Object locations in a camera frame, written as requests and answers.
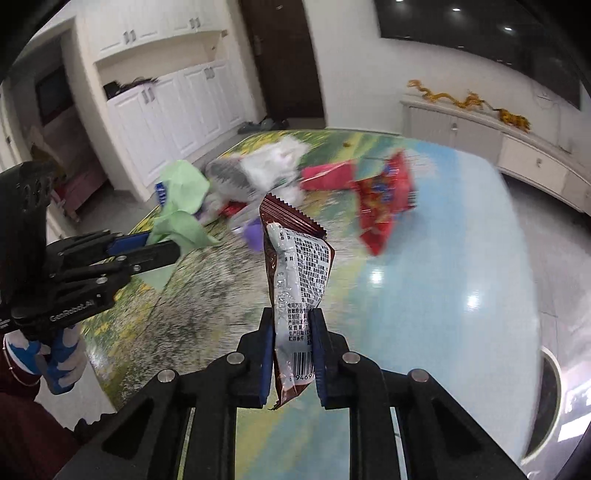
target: television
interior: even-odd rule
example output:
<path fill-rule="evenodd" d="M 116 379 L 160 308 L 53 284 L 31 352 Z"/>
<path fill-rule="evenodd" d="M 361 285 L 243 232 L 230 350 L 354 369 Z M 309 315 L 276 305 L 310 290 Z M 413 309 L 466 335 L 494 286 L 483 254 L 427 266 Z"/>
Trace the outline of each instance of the television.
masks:
<path fill-rule="evenodd" d="M 74 105 L 63 66 L 43 77 L 35 85 L 41 123 L 47 125 L 60 113 Z"/>
<path fill-rule="evenodd" d="M 502 63 L 580 108 L 577 70 L 516 0 L 374 0 L 382 38 L 467 51 Z"/>

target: glove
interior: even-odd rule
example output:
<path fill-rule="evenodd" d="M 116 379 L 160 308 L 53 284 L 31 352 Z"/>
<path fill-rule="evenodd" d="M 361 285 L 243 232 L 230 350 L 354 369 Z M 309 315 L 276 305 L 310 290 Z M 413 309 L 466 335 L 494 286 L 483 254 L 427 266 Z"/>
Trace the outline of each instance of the glove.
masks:
<path fill-rule="evenodd" d="M 86 344 L 80 336 L 81 329 L 78 323 L 60 330 L 51 346 L 30 342 L 20 330 L 7 333 L 4 338 L 11 359 L 27 373 L 41 375 L 35 355 L 49 355 L 46 381 L 50 390 L 59 395 L 74 388 L 86 368 Z"/>

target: blue gripper pad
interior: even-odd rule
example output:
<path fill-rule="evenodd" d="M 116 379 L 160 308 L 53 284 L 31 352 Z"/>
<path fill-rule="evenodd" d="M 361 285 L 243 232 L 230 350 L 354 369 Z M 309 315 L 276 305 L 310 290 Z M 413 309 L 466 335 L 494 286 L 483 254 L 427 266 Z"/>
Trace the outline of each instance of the blue gripper pad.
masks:
<path fill-rule="evenodd" d="M 320 331 L 315 322 L 314 314 L 308 312 L 310 333 L 312 334 L 312 360 L 314 362 L 314 374 L 316 376 L 316 393 L 320 399 L 320 405 L 325 407 L 326 391 L 326 364 L 324 363 L 324 349 L 320 343 Z"/>
<path fill-rule="evenodd" d="M 136 233 L 135 235 L 126 235 L 116 239 L 107 249 L 107 254 L 111 257 L 122 255 L 126 252 L 144 247 L 148 241 L 150 232 Z"/>
<path fill-rule="evenodd" d="M 267 403 L 267 398 L 269 397 L 269 392 L 271 391 L 271 369 L 273 368 L 273 327 L 269 325 L 269 328 L 265 332 L 264 336 L 265 342 L 265 356 L 262 359 L 261 364 L 261 392 L 259 394 L 259 399 L 261 401 L 261 405 L 265 405 Z"/>

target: gold dragon ornament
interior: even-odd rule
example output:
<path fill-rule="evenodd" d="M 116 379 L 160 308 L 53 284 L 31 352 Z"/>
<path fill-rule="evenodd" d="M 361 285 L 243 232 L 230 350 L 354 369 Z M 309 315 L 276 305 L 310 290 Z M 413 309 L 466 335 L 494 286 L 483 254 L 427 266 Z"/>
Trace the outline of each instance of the gold dragon ornament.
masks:
<path fill-rule="evenodd" d="M 419 92 L 423 92 L 424 99 L 433 103 L 437 102 L 440 98 L 448 98 L 458 108 L 477 106 L 480 108 L 480 110 L 482 110 L 483 105 L 486 105 L 492 111 L 498 112 L 499 120 L 504 124 L 513 125 L 514 127 L 517 127 L 527 133 L 530 131 L 530 121 L 527 118 L 521 115 L 513 115 L 509 110 L 505 110 L 504 108 L 493 108 L 490 103 L 481 99 L 477 93 L 469 91 L 466 100 L 460 102 L 452 97 L 449 93 L 441 92 L 434 94 L 431 90 L 425 88 L 420 80 L 409 80 L 407 86 L 417 88 Z"/>

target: green cloth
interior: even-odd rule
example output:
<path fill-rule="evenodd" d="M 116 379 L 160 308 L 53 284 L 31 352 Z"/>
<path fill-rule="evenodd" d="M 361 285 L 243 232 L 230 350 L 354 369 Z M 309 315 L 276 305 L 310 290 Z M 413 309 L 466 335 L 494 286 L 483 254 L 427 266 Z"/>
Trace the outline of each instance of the green cloth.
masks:
<path fill-rule="evenodd" d="M 178 263 L 188 253 L 197 248 L 219 245 L 219 241 L 208 235 L 193 216 L 209 190 L 209 182 L 203 174 L 188 161 L 177 160 L 164 168 L 160 181 L 166 188 L 166 201 L 160 216 L 154 220 L 146 245 L 173 240 L 180 247 L 181 254 L 177 263 L 139 275 L 142 281 L 157 291 L 164 289 Z"/>

